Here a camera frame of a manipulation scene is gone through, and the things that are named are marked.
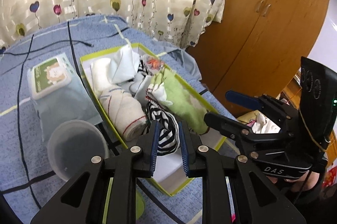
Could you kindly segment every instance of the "wet wipes package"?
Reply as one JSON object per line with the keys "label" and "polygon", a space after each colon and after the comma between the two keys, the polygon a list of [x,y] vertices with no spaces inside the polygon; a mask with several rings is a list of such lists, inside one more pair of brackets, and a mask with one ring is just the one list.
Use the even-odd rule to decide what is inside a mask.
{"label": "wet wipes package", "polygon": [[85,120],[93,125],[102,122],[65,53],[28,69],[27,80],[40,118],[44,145],[63,122],[73,119]]}

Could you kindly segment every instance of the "wardrobe handle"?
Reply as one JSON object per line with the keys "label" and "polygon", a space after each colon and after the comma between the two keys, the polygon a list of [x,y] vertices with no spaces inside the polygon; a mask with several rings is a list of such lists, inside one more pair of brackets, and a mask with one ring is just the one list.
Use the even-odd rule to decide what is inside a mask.
{"label": "wardrobe handle", "polygon": [[262,3],[264,2],[264,0],[260,1],[258,4],[257,4],[257,7],[256,7],[256,13],[260,12],[260,8],[262,6]]}
{"label": "wardrobe handle", "polygon": [[266,15],[267,15],[267,12],[268,12],[268,9],[269,9],[270,6],[271,6],[271,4],[268,4],[268,5],[266,6],[265,11],[264,11],[264,13],[262,14],[262,16],[266,16]]}

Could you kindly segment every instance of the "person's hand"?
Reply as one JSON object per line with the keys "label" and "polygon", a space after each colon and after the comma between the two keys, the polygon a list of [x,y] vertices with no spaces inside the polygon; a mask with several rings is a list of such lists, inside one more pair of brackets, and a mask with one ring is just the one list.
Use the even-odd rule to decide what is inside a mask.
{"label": "person's hand", "polygon": [[[298,192],[300,190],[300,188],[302,187],[303,185],[303,182],[305,181],[307,175],[308,175],[309,171],[307,171],[304,175],[302,175],[299,179],[297,180],[288,180],[286,179],[285,181],[287,182],[291,182],[291,183],[294,183],[294,185],[290,188],[290,190],[292,192]],[[277,178],[276,177],[270,177],[270,176],[267,176],[269,178],[269,180],[272,182],[272,183],[276,183],[277,182]],[[312,189],[316,183],[318,182],[318,179],[320,177],[320,174],[319,173],[315,173],[315,172],[312,172],[306,185],[304,186],[303,188],[303,191],[304,190],[310,190]]]}

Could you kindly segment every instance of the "wooden wardrobe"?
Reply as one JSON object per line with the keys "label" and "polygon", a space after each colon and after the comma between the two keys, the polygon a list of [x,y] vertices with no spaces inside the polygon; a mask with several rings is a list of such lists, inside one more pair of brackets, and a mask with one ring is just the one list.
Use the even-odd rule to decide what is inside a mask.
{"label": "wooden wardrobe", "polygon": [[228,90],[277,96],[313,47],[329,0],[226,0],[222,22],[213,22],[189,48],[213,95],[234,115],[248,110],[225,99]]}

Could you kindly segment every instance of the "green cloth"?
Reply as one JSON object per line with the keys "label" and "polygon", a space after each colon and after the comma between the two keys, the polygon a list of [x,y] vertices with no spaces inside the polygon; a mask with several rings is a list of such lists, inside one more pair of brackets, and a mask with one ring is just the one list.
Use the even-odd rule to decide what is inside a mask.
{"label": "green cloth", "polygon": [[189,128],[199,135],[206,133],[208,127],[203,121],[207,110],[200,102],[186,90],[175,74],[169,69],[163,69],[155,74],[148,88],[161,105],[170,112],[186,120]]}

